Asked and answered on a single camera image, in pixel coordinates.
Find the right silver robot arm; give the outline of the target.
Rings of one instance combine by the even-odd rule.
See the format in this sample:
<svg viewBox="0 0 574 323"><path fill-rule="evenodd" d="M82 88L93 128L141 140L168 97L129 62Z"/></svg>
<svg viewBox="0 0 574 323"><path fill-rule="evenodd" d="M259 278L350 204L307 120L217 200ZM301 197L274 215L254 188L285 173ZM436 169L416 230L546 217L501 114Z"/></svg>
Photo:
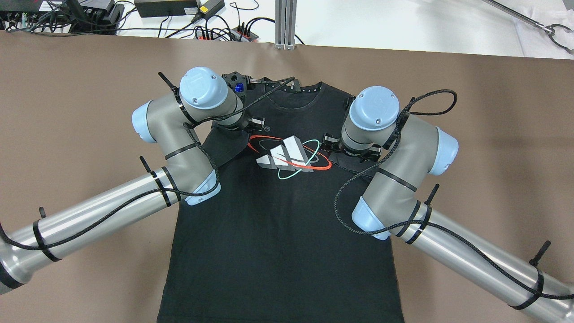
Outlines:
<svg viewBox="0 0 574 323"><path fill-rule="evenodd" d="M338 139L325 135L323 147L329 153L343 153L374 165L359 172L374 172L352 213L350 231L379 240L396 236L440 262L476 286L543 323L573 321L573 286L543 272L541 256L546 241L535 257L526 262L486 241L432 207L439 185L425 201L416 192L428 175L443 174L457 157L459 143L445 131L424 121L423 112L412 107L424 98L451 94L448 108L457 104L457 93L440 89L412 98L402 107L392 90L371 86L351 102Z"/></svg>

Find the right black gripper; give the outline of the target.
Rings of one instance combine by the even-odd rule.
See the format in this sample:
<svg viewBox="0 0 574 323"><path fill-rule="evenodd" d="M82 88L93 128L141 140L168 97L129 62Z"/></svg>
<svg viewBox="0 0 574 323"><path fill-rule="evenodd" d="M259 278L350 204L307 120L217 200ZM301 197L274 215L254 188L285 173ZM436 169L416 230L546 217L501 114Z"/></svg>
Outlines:
<svg viewBox="0 0 574 323"><path fill-rule="evenodd" d="M326 153L344 153L347 156L356 157L363 161L379 161L382 148L377 144L359 143L352 139L347 132L342 132L339 138L329 133L322 135L322 150Z"/></svg>

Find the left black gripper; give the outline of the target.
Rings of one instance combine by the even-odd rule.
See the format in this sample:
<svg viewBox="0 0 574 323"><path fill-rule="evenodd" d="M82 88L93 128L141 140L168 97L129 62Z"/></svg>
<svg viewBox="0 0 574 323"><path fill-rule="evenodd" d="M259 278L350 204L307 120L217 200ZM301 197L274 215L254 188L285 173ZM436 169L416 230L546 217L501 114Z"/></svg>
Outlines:
<svg viewBox="0 0 574 323"><path fill-rule="evenodd" d="M247 131L253 133L262 131L265 127L265 118L255 118L249 112L241 112L223 120L214 121L214 127L230 131Z"/></svg>

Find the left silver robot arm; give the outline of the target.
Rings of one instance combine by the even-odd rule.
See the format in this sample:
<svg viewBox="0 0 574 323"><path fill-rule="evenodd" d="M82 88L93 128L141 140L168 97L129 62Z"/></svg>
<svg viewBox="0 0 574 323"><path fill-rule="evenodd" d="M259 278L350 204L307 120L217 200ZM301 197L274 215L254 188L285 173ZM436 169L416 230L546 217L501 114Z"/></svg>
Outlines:
<svg viewBox="0 0 574 323"><path fill-rule="evenodd" d="M146 142L158 143L166 165L31 225L1 233L1 293L27 284L47 265L160 210L184 201L199 204L221 185L195 127L215 121L232 131L260 131L263 118L248 114L234 86L207 67L190 69L171 93L150 100L132 114Z"/></svg>

